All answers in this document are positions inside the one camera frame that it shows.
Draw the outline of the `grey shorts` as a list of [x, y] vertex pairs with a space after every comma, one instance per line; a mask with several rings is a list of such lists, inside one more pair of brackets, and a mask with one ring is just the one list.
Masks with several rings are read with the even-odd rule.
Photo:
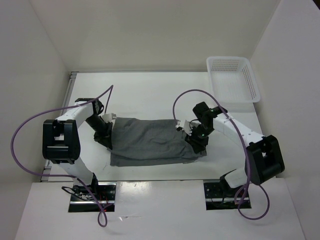
[[176, 130], [173, 119], [140, 120], [118, 117], [112, 128], [110, 165], [141, 167], [188, 164], [207, 156], [195, 153], [185, 140], [187, 134]]

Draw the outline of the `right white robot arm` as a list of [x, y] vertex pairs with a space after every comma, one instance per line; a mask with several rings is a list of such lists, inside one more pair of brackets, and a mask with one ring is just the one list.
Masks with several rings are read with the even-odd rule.
[[196, 154], [205, 153], [209, 135], [218, 131], [232, 140], [239, 147], [245, 147], [248, 160], [242, 168], [232, 170], [219, 178], [219, 191], [230, 197], [247, 182], [261, 185], [285, 170], [280, 145], [273, 135], [257, 133], [233, 117], [226, 116], [225, 108], [209, 108], [205, 102], [198, 103], [193, 109], [197, 126], [187, 128], [185, 141], [192, 146]]

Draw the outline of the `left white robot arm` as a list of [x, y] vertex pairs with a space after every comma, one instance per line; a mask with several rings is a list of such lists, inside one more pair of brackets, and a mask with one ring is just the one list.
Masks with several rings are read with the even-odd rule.
[[78, 128], [87, 123], [94, 130], [94, 141], [111, 150], [112, 129], [117, 116], [114, 113], [102, 114], [103, 110], [104, 105], [98, 99], [78, 98], [74, 108], [43, 123], [43, 157], [59, 165], [67, 175], [73, 176], [74, 185], [81, 189], [82, 194], [89, 200], [99, 196], [100, 187], [96, 175], [80, 157]]

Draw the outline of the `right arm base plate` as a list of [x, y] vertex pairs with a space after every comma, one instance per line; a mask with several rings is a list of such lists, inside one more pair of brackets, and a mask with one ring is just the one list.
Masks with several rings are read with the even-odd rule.
[[207, 211], [238, 208], [239, 205], [235, 204], [234, 197], [240, 187], [223, 190], [218, 180], [210, 180], [203, 182], [203, 188]]

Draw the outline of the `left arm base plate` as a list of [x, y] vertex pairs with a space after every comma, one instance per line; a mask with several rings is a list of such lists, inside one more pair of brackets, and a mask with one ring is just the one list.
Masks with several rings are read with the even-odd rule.
[[[91, 189], [92, 193], [107, 213], [115, 211], [116, 188], [116, 182], [100, 182], [95, 190]], [[100, 211], [100, 208], [94, 201], [94, 198], [83, 186], [63, 186], [61, 189], [70, 195], [68, 207], [69, 213], [89, 213]]]

